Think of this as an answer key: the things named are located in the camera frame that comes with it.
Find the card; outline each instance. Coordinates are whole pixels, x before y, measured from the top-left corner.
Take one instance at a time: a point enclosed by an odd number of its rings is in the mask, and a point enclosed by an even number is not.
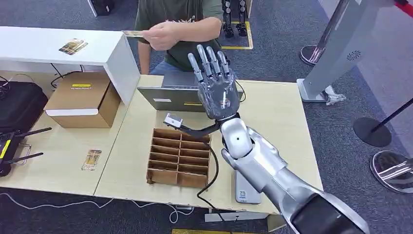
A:
[[[94,171],[101,154],[101,150],[89,150],[85,162],[83,163],[82,171]]]
[[[142,38],[141,31],[122,31],[127,37]]]
[[[74,55],[76,52],[83,49],[86,45],[87,43],[84,40],[73,38],[68,43],[63,45],[62,48],[59,49],[59,51],[62,51],[68,55]]]

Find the cardboard divider tray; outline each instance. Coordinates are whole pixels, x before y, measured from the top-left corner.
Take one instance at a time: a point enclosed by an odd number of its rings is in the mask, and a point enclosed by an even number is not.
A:
[[[203,188],[208,183],[210,136],[196,139],[176,130],[153,130],[147,183]]]

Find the gray device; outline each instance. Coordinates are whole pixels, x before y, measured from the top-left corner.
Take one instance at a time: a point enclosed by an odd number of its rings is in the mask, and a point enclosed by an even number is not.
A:
[[[198,80],[193,72],[167,72],[164,75],[161,87],[198,90]]]
[[[261,194],[237,170],[235,171],[235,200],[239,203],[261,203]]]
[[[138,87],[157,111],[205,112],[196,89]]]
[[[193,72],[165,73],[161,88],[138,87],[157,111],[205,112],[198,97],[198,80]],[[239,98],[243,91],[238,91]]]

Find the green t-shirt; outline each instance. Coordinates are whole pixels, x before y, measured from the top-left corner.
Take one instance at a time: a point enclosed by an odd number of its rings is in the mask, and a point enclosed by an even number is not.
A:
[[[191,23],[208,17],[222,21],[222,14],[221,0],[139,0],[135,30],[148,30],[165,21]],[[139,41],[148,44],[143,38],[139,38]],[[221,49],[216,39],[206,42],[180,41],[167,50],[166,62],[182,71],[193,71],[188,53],[193,53],[200,61],[196,50],[198,44],[211,46],[215,52]]]

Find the jeans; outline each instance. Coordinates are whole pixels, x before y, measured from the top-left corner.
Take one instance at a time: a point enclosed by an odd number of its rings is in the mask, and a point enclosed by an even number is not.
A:
[[[180,72],[181,70],[167,63],[165,60],[160,62],[156,67],[149,72],[149,75],[164,76],[166,72]]]

